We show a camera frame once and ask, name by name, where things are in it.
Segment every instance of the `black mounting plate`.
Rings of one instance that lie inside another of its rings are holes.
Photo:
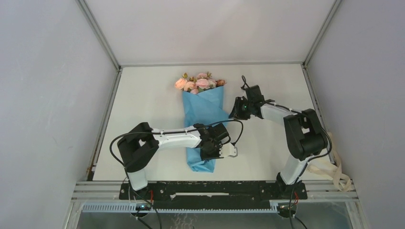
[[[137,197],[129,188],[129,184],[123,183],[119,199],[128,200],[128,190],[131,199]],[[299,199],[308,198],[303,183],[295,187],[295,192]],[[138,190],[137,193],[146,200],[150,200],[153,193],[155,208],[195,210],[268,209],[269,200],[289,199],[291,195],[291,193],[281,195],[277,183],[266,181],[159,181],[148,183],[146,188]],[[176,195],[176,193],[196,193],[196,195]]]

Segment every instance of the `metal frame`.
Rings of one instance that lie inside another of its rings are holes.
[[[304,73],[305,80],[309,89],[309,93],[313,102],[313,105],[320,117],[320,121],[323,126],[325,122],[323,120],[323,115],[321,108],[318,103],[316,93],[312,87],[310,76],[308,73],[308,63],[310,62],[317,46],[319,45],[322,37],[324,36],[330,22],[335,15],[337,9],[341,5],[342,0],[335,0],[333,6],[331,7],[320,31],[317,34],[314,43],[312,44],[304,62],[225,62],[225,63],[189,63],[189,64],[148,64],[148,65],[124,65],[120,66],[114,53],[111,50],[104,34],[102,33],[97,21],[94,18],[86,0],[76,0],[79,8],[82,10],[84,16],[86,17],[91,29],[95,33],[98,41],[100,42],[103,49],[109,56],[112,64],[117,70],[117,75],[111,89],[111,94],[109,97],[108,104],[106,106],[106,111],[104,113],[103,122],[100,126],[97,143],[94,149],[94,156],[90,162],[90,169],[87,172],[89,175],[92,172],[92,168],[96,166],[98,156],[100,153],[100,148],[103,143],[103,138],[107,129],[108,119],[110,117],[111,109],[114,103],[114,99],[117,93],[119,80],[122,74],[122,67],[144,67],[144,66],[179,66],[179,65],[249,65],[249,64],[301,64],[302,71]],[[368,229],[366,220],[359,203],[359,198],[355,190],[351,192],[340,192],[334,185],[333,182],[329,180],[320,181],[305,181],[304,182],[308,192],[307,200],[300,200],[300,202],[307,203],[320,203],[320,202],[345,202],[346,208],[349,213],[350,222],[354,229]],[[71,203],[64,220],[63,228],[75,229],[79,222],[79,217],[82,212],[134,212],[137,204],[144,204],[144,201],[129,201],[129,200],[119,200],[119,192],[122,181],[84,181],[78,182],[76,184]],[[276,213],[277,206],[279,204],[285,204],[289,200],[274,200],[269,201],[268,209],[241,209],[238,211],[234,210],[177,210],[177,209],[157,209],[160,213]]]
[[[117,95],[117,90],[118,90],[119,81],[121,79],[121,74],[122,74],[122,68],[117,72],[117,74],[115,76],[115,80],[114,80],[113,86],[111,88],[111,94],[108,97],[106,111],[104,112],[103,121],[102,121],[100,129],[98,131],[96,145],[93,150],[94,154],[93,154],[92,159],[90,160],[90,164],[88,167],[89,169],[87,170],[87,173],[86,173],[86,177],[88,180],[90,178],[92,179],[91,176],[94,174],[94,169],[96,168],[96,165],[97,165],[97,160],[98,160],[98,156],[100,155],[101,145],[103,144],[104,135],[106,134],[106,130],[107,130],[108,120],[111,115],[111,110],[113,108],[115,96]]]
[[[94,34],[96,35],[98,41],[100,42],[101,46],[103,47],[104,51],[106,51],[110,61],[114,65],[115,69],[119,71],[121,67],[118,64],[118,61],[107,42],[106,37],[104,36],[103,32],[101,31],[100,26],[98,25],[93,13],[91,12],[86,0],[76,0],[77,5],[79,6],[80,10],[86,17],[87,22],[89,23],[91,29],[93,30]]]
[[[64,227],[75,229],[82,212],[108,212],[128,213],[136,212],[137,205],[145,204],[143,200],[118,199],[122,181],[84,181],[76,184]],[[344,202],[349,213],[350,222],[354,229],[368,229],[362,213],[356,190],[340,192],[332,181],[311,180],[304,181],[308,199],[300,200],[301,203],[328,203]],[[289,200],[269,201],[267,209],[239,209],[239,210],[214,210],[214,209],[156,209],[159,213],[277,213],[277,206],[285,205]]]
[[[307,67],[308,63],[310,62],[316,48],[318,47],[320,41],[323,38],[323,35],[325,35],[326,30],[328,29],[330,22],[332,21],[332,18],[335,16],[336,11],[339,9],[341,3],[343,2],[343,0],[335,0],[335,2],[333,3],[331,9],[329,10],[328,15],[326,16],[325,21],[323,22],[318,35],[316,36],[314,43],[312,44],[311,48],[309,49],[309,52],[307,54],[307,56],[305,57],[305,60],[303,62],[303,65],[305,67]]]

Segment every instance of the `glass panel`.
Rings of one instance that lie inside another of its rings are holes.
[[[290,229],[289,219],[275,213],[161,213],[164,229]],[[352,229],[345,203],[300,203],[297,217],[311,229]],[[159,228],[156,213],[142,218]],[[293,219],[296,229],[303,229]],[[130,213],[82,213],[78,229],[146,228]]]

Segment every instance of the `bouquet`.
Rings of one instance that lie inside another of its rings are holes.
[[[210,72],[200,73],[195,77],[188,77],[188,74],[184,73],[182,77],[174,84],[174,87],[179,90],[184,90],[185,92],[198,94],[206,90],[224,86],[225,84],[225,80],[213,79]]]
[[[228,114],[222,110],[224,104],[225,80],[214,80],[210,72],[188,77],[184,73],[174,84],[182,90],[184,127],[196,123],[208,125],[227,120]],[[187,164],[195,172],[213,172],[215,160],[201,160],[199,148],[187,148]]]

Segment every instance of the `white table surface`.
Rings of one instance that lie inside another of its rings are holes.
[[[152,128],[183,128],[181,91],[173,85],[184,72],[194,75],[206,71],[212,72],[214,79],[227,81],[224,110],[228,113],[235,97],[243,94],[241,75],[245,75],[250,86],[258,84],[265,99],[296,109],[313,108],[299,64],[127,67],[121,75],[93,180],[124,179],[123,167],[108,149],[116,136],[141,122],[149,122]],[[290,154],[284,127],[256,117],[243,122],[245,129],[236,145],[238,157],[217,159],[213,173],[192,172],[186,163],[185,148],[178,148],[157,152],[145,167],[147,179],[275,180]],[[235,139],[240,125],[229,123],[227,130]],[[120,158],[116,144],[113,150]],[[308,171],[302,178],[324,179]]]

